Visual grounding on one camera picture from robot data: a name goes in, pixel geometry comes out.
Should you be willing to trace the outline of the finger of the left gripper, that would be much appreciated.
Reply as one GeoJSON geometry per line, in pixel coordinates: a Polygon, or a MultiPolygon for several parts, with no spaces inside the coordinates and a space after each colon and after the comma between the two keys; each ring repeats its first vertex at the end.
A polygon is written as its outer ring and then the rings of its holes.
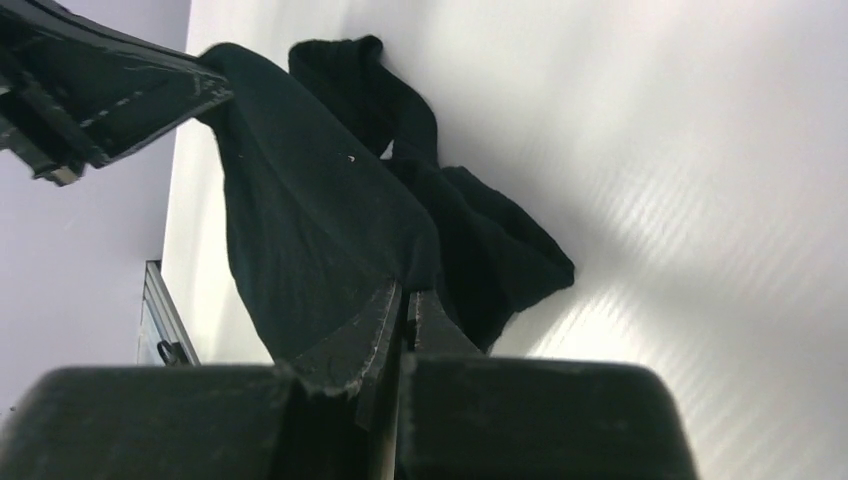
{"type": "Polygon", "coordinates": [[[232,95],[198,58],[55,1],[1,4],[1,147],[34,179],[70,185],[232,95]]]}

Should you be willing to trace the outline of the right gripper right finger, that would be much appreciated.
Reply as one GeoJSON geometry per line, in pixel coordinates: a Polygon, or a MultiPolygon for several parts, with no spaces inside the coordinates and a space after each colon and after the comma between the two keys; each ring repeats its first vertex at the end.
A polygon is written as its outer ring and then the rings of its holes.
{"type": "Polygon", "coordinates": [[[489,357],[433,292],[409,299],[404,479],[694,479],[675,401],[632,364],[489,357]]]}

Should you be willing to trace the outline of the black t shirt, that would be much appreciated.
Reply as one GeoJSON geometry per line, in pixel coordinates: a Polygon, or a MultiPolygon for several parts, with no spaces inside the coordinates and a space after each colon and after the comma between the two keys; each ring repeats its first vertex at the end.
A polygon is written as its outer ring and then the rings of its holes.
{"type": "Polygon", "coordinates": [[[482,350],[574,282],[524,209],[440,165],[433,111],[382,50],[365,36],[298,43],[286,68],[232,43],[200,58],[233,91],[202,122],[224,173],[230,270],[275,360],[306,352],[388,282],[436,291],[482,350]]]}

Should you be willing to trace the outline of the aluminium front frame rail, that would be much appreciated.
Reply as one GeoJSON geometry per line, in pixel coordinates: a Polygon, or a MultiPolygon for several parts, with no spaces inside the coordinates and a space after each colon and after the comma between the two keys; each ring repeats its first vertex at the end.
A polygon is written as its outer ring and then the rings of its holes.
{"type": "Polygon", "coordinates": [[[200,360],[161,274],[160,261],[147,261],[142,292],[136,363],[197,366],[200,360]]]}

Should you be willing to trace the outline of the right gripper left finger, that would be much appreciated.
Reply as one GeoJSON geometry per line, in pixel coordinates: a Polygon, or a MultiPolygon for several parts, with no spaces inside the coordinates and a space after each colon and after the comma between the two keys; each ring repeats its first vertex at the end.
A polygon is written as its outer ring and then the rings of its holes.
{"type": "Polygon", "coordinates": [[[1,435],[5,479],[390,479],[403,293],[293,364],[62,368],[1,435]]]}

